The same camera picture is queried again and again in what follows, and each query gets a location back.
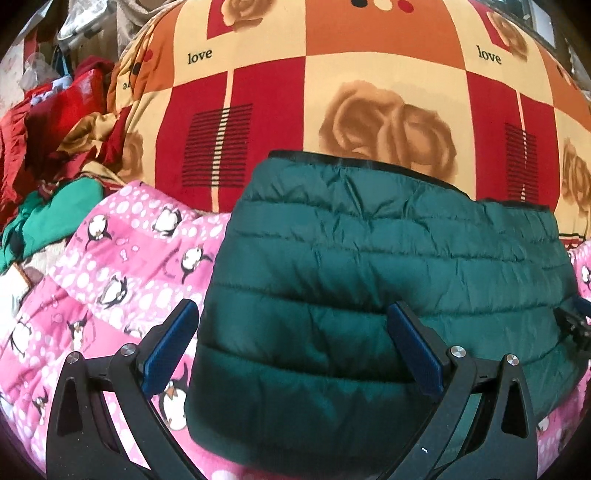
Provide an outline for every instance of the blue gripper pad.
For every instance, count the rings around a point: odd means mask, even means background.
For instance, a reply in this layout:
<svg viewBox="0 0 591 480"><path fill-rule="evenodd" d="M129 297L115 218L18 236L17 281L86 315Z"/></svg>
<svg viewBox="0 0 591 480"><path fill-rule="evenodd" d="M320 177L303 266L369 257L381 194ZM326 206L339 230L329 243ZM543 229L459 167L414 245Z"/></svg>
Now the blue gripper pad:
<svg viewBox="0 0 591 480"><path fill-rule="evenodd" d="M388 334L424 395L439 399L443 394L443 366L397 304L386 316Z"/></svg>
<svg viewBox="0 0 591 480"><path fill-rule="evenodd" d="M581 315L591 317L591 301L585 300L583 297L575 297L573 303L574 308L576 308Z"/></svg>
<svg viewBox="0 0 591 480"><path fill-rule="evenodd" d="M144 362L142 391L147 397L162 393L199 327L199 309L192 300L181 300L161 325L150 329L139 344L152 351Z"/></svg>

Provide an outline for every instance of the green puffer jacket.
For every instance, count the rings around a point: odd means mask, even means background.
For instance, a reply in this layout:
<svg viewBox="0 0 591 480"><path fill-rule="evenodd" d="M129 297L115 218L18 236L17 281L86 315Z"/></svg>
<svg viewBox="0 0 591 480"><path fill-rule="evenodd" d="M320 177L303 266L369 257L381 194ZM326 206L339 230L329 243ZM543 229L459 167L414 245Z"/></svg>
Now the green puffer jacket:
<svg viewBox="0 0 591 480"><path fill-rule="evenodd" d="M390 464L431 406L387 333L386 309L401 299L448 345L516 354L540 421L586 366L553 315L572 311L576 294L547 209L474 202L380 163L273 152L216 258L189 432L227 459L288 475Z"/></svg>

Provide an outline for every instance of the red clothing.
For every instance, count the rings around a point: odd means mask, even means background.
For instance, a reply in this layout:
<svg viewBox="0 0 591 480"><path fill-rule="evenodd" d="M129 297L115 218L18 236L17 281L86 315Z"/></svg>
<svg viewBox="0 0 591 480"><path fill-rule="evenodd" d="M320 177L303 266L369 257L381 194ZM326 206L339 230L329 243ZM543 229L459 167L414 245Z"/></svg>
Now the red clothing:
<svg viewBox="0 0 591 480"><path fill-rule="evenodd" d="M25 119L30 109L29 101L23 100L0 120L0 230L16 216L24 197L35 190L35 178L25 169Z"/></svg>

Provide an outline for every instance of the pink blanket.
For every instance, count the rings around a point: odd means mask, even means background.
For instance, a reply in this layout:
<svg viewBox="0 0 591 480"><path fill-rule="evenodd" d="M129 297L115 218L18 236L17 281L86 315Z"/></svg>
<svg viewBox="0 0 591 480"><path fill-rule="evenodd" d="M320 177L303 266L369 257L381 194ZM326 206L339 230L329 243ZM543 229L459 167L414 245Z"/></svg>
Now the pink blanket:
<svg viewBox="0 0 591 480"><path fill-rule="evenodd" d="M134 182L103 200L82 223L49 276L25 299L19 323L0 338L0 407L33 461L45 469L47 416L67 354L112 355L161 323L183 298L202 311L229 214L202 216ZM591 242L571 251L580 294L591 299ZM252 471L201 449L189 437L184 399L194 338L153 403L173 436L211 480L282 477ZM538 428L538 474L577 427L591 373ZM109 411L129 457L146 465L112 394Z"/></svg>

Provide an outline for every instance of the metal screw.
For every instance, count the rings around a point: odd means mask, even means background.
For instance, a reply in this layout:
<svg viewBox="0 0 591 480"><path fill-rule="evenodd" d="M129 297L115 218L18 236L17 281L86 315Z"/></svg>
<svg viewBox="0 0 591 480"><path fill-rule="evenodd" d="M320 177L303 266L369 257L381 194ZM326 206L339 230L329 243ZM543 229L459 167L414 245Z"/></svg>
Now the metal screw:
<svg viewBox="0 0 591 480"><path fill-rule="evenodd" d="M513 355L512 353L507 355L507 362L513 366L519 365L519 359L517 358L516 355Z"/></svg>
<svg viewBox="0 0 591 480"><path fill-rule="evenodd" d="M130 356L135 353L135 345L133 343L126 343L121 347L121 355Z"/></svg>
<svg viewBox="0 0 591 480"><path fill-rule="evenodd" d="M450 351L452 352L452 355L456 358L464 358L466 356L465 348L459 345L453 346Z"/></svg>
<svg viewBox="0 0 591 480"><path fill-rule="evenodd" d="M66 357L66 362L69 364L75 364L78 360L80 360L80 354L78 352L72 352Z"/></svg>

